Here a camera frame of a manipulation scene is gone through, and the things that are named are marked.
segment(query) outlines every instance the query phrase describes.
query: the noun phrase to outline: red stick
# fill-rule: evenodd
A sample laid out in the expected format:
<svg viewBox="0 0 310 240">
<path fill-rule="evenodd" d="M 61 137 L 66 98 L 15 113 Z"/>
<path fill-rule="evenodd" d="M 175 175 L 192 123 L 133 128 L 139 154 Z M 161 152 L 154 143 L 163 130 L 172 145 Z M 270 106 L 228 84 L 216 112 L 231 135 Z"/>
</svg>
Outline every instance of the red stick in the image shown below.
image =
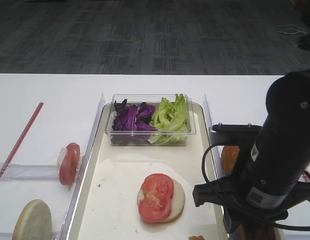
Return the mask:
<svg viewBox="0 0 310 240">
<path fill-rule="evenodd" d="M 13 157 L 14 157 L 14 155 L 16 154 L 16 152 L 17 152 L 17 150 L 18 150 L 20 144 L 23 142 L 23 140 L 24 140 L 24 138 L 25 138 L 27 132 L 29 131 L 31 125 L 34 123 L 34 121 L 35 121 L 36 117 L 38 116 L 38 114 L 39 114 L 41 108 L 43 107 L 43 105 L 44 105 L 43 102 L 41 102 L 41 103 L 38 104 L 38 107 L 36 108 L 34 114 L 32 115 L 32 117 L 30 118 L 29 122 L 27 123 L 27 125 L 26 125 L 24 131 L 21 133 L 21 135 L 20 135 L 18 141 L 16 142 L 14 148 L 11 150 L 9 156 L 7 157 L 7 160 L 6 160 L 5 163 L 4 163 L 3 168 L 1 169 L 1 172 L 0 172 L 0 179 L 1 179 L 1 177 L 4 175 L 4 173 L 5 173 L 5 171 L 6 171 L 7 167 L 8 167 L 8 165 L 9 165 L 9 163 L 11 162 L 11 160 L 12 160 Z"/>
</svg>

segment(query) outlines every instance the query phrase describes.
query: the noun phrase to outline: floor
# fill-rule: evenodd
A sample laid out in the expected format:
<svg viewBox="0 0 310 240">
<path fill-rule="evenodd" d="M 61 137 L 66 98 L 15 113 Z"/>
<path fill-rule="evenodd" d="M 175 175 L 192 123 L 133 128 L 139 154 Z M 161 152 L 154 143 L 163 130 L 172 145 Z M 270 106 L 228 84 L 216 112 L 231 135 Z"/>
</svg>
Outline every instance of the floor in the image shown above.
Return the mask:
<svg viewBox="0 0 310 240">
<path fill-rule="evenodd" d="M 310 68 L 288 0 L 0 0 L 0 73 L 282 75 Z"/>
</svg>

